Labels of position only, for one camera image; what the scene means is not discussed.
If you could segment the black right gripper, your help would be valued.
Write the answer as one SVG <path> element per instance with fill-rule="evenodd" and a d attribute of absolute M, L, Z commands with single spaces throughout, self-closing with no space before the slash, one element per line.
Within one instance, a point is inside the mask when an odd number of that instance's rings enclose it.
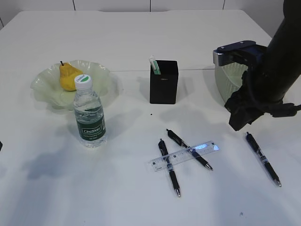
<path fill-rule="evenodd" d="M 244 71 L 242 86 L 233 92 L 224 107 L 230 112 L 229 125 L 235 130 L 241 130 L 246 124 L 252 124 L 265 113 L 274 118 L 293 117 L 296 115 L 296 105 L 276 102 L 262 102 L 255 98 L 251 84 L 251 73 Z"/>

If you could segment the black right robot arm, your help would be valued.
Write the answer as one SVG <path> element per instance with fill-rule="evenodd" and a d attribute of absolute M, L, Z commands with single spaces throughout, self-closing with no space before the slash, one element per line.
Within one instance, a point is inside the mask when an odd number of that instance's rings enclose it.
<path fill-rule="evenodd" d="M 245 64 L 242 86 L 226 101 L 229 125 L 238 131 L 265 113 L 275 118 L 293 117 L 300 105 L 283 98 L 301 74 L 301 2 L 283 3 L 284 19 L 267 47 L 253 41 L 234 43 L 217 50 L 233 62 Z"/>

